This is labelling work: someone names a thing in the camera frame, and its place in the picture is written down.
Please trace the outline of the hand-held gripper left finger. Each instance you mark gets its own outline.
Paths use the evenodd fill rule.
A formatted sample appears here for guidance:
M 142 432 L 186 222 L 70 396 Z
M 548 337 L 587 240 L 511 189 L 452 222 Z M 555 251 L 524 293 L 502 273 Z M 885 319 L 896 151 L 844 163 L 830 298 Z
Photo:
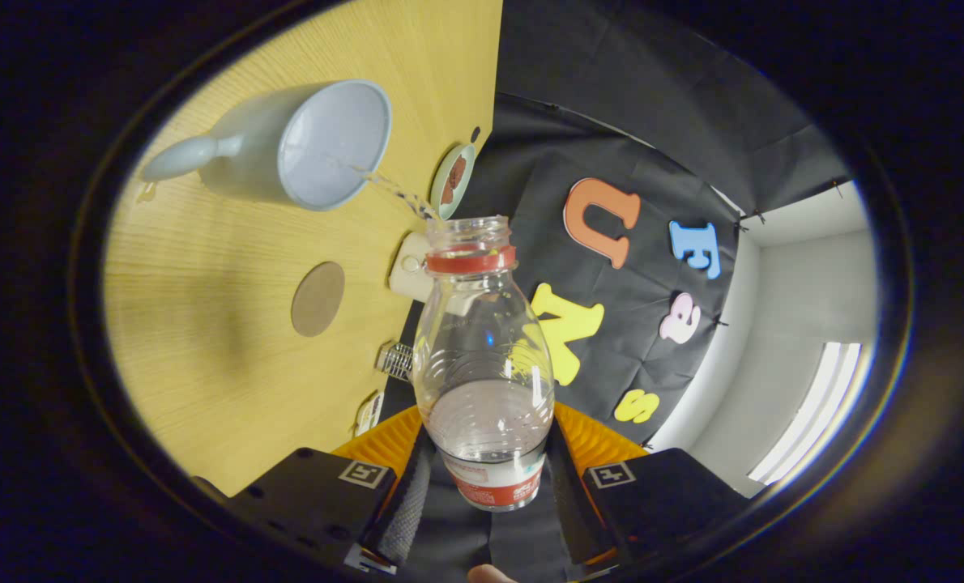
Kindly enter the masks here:
M 420 526 L 434 454 L 408 407 L 333 453 L 296 448 L 225 506 L 326 567 L 396 572 Z

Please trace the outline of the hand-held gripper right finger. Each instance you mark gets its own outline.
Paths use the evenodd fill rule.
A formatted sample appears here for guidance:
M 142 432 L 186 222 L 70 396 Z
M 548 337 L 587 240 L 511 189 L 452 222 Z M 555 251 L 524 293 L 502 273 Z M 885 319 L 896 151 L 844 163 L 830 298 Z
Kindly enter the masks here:
M 749 505 L 686 451 L 648 453 L 564 403 L 555 405 L 548 461 L 562 535 L 582 568 L 662 560 Z

